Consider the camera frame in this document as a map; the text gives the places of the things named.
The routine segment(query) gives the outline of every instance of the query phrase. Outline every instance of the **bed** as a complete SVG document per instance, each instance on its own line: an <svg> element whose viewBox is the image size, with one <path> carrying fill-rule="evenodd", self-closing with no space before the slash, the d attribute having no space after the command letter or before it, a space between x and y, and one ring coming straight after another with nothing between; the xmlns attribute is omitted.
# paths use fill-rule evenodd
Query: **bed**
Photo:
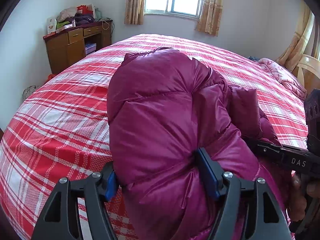
<svg viewBox="0 0 320 240"><path fill-rule="evenodd" d="M41 209L61 177L82 179L112 160L107 115L108 84L124 55L161 46L180 50L220 72L228 82L257 90L281 143L306 147L303 102L261 65L196 41L140 34L86 57L29 97L0 144L0 202L22 239L30 239ZM107 205L121 240L137 239L121 191ZM84 239L90 239L84 200L79 199Z"/></svg>

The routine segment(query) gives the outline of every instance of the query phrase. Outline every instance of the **curtain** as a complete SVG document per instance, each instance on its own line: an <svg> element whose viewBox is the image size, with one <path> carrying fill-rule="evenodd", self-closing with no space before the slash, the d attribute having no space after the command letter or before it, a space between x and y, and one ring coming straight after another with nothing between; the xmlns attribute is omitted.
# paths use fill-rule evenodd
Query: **curtain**
<svg viewBox="0 0 320 240"><path fill-rule="evenodd" d="M292 72L304 53L313 29L315 17L304 1L301 3L301 11L296 31L286 51L276 60Z"/></svg>
<svg viewBox="0 0 320 240"><path fill-rule="evenodd" d="M143 24L145 0L127 0L125 6L125 24Z"/></svg>
<svg viewBox="0 0 320 240"><path fill-rule="evenodd" d="M316 58L317 60L320 60L320 25L317 18L315 19L315 21L315 40L313 42L311 56Z"/></svg>
<svg viewBox="0 0 320 240"><path fill-rule="evenodd" d="M197 30L218 36L222 15L222 0L204 0Z"/></svg>

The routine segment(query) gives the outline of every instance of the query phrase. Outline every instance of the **pink blanket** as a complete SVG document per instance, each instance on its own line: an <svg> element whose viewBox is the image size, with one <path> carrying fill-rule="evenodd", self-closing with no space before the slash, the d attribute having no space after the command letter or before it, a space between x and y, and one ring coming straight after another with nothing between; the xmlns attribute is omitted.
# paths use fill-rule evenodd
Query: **pink blanket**
<svg viewBox="0 0 320 240"><path fill-rule="evenodd" d="M262 58L259 63L264 65L269 70L276 80L281 83L285 88L290 90L301 100L305 100L307 90L298 82L297 78L287 71L284 67L268 58Z"/></svg>

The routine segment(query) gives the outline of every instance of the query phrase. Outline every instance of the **human hand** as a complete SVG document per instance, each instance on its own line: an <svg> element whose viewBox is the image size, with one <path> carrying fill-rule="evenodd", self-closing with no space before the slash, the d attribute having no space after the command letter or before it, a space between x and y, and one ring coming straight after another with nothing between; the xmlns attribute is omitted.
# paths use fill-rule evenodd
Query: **human hand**
<svg viewBox="0 0 320 240"><path fill-rule="evenodd" d="M301 179L296 174L292 176L292 185L288 215L292 221L299 221L305 216L307 200L301 191ZM320 198L320 180L310 182L307 186L307 193L311 197Z"/></svg>

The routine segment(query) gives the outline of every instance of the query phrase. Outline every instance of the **pink puffer jacket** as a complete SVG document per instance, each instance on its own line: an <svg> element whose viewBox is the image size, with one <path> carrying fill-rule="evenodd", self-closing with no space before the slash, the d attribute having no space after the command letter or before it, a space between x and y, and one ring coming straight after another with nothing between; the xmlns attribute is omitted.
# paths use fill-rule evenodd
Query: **pink puffer jacket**
<svg viewBox="0 0 320 240"><path fill-rule="evenodd" d="M170 48L127 54L110 81L108 120L115 172L140 240L207 239L220 207L195 167L199 147L225 171L265 178L285 210L291 173L257 159L241 138L280 144L256 91L229 86L197 60Z"/></svg>

